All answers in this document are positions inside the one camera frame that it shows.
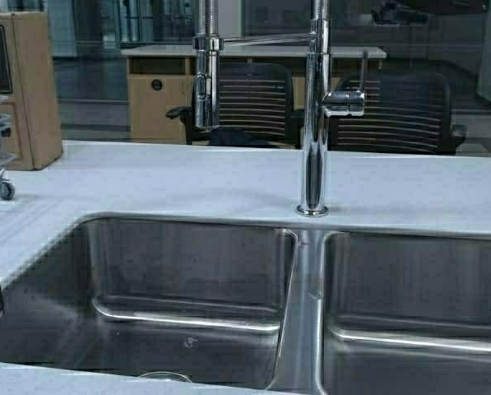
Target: white countertop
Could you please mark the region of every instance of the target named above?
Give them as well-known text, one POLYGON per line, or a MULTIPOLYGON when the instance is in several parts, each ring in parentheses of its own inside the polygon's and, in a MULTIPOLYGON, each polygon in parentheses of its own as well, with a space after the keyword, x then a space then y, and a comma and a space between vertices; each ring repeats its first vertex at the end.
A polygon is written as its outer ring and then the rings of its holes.
MULTIPOLYGON (((63 158, 47 169, 10 173, 17 195, 0 202, 0 280, 8 284, 85 216, 109 212, 491 238, 489 158, 342 152, 329 158, 331 214, 308 219, 294 209, 298 151, 65 142, 63 158)), ((126 393, 127 383, 136 386, 132 393, 147 393, 157 385, 89 376, 0 365, 0 393, 90 393, 92 381, 97 393, 126 393)), ((173 395, 206 388, 170 385, 180 386, 173 395)))
MULTIPOLYGON (((370 59, 385 59, 387 54, 378 47, 331 47, 333 58, 362 58, 364 50, 370 59)), ((305 58, 309 47, 306 46, 232 46, 227 45, 221 56, 236 58, 305 58)), ((123 50, 128 58, 182 58, 194 57, 196 52, 191 45, 147 45, 123 50)))

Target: stainless steel sink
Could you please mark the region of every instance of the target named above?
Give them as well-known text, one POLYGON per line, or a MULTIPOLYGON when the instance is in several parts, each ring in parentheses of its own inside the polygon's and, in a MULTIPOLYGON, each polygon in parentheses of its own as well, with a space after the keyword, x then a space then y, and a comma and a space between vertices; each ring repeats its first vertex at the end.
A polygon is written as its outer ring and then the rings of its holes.
POLYGON ((0 361, 265 388, 294 249, 274 228, 87 222, 3 290, 0 361))
POLYGON ((3 362, 491 395, 491 241, 106 218, 2 293, 3 362))
POLYGON ((337 235, 326 254, 330 394, 491 394, 491 242, 337 235))

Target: pull-down faucet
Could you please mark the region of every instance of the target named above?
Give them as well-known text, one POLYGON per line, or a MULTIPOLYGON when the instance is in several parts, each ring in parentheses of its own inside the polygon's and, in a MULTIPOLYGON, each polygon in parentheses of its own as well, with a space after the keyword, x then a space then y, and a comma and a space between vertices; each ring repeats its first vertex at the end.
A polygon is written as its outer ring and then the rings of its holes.
POLYGON ((218 29, 218 0, 200 0, 199 31, 194 38, 197 51, 195 80, 195 124, 197 128, 220 126, 218 84, 220 51, 229 45, 262 45, 308 42, 307 89, 303 132, 303 183, 298 212, 324 216, 327 175, 327 131, 329 118, 364 115, 364 80, 368 54, 364 52, 359 89, 331 91, 330 0, 314 0, 311 32, 297 35, 222 39, 218 29))

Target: white desk top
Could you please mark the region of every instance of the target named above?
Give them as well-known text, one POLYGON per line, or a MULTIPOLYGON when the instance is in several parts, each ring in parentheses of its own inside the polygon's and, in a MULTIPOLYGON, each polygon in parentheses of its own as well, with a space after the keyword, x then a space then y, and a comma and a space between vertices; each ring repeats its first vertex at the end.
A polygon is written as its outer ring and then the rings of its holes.
MULTIPOLYGON (((377 47, 331 47, 333 58, 362 58, 364 50, 371 59, 385 59, 387 54, 377 47)), ((221 53, 223 57, 236 58, 305 58, 305 46, 230 46, 221 53)), ((196 56, 191 45, 147 45, 123 50, 129 58, 183 58, 196 56)))

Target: chair backrest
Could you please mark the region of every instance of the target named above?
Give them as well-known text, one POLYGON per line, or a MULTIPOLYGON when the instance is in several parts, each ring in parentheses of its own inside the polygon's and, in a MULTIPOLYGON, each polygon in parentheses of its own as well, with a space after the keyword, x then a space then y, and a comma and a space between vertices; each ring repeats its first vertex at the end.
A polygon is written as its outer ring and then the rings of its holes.
MULTIPOLYGON (((359 77, 340 82, 356 89, 359 77)), ((435 72, 379 70, 367 77, 367 106, 361 118, 332 118, 330 148, 407 154, 449 154, 452 93, 435 72)))
MULTIPOLYGON (((220 126, 242 129, 258 140, 287 142, 293 109, 293 80, 285 67, 269 63, 221 65, 220 126)), ((193 141, 208 140, 207 131, 192 128, 191 133, 193 141)))

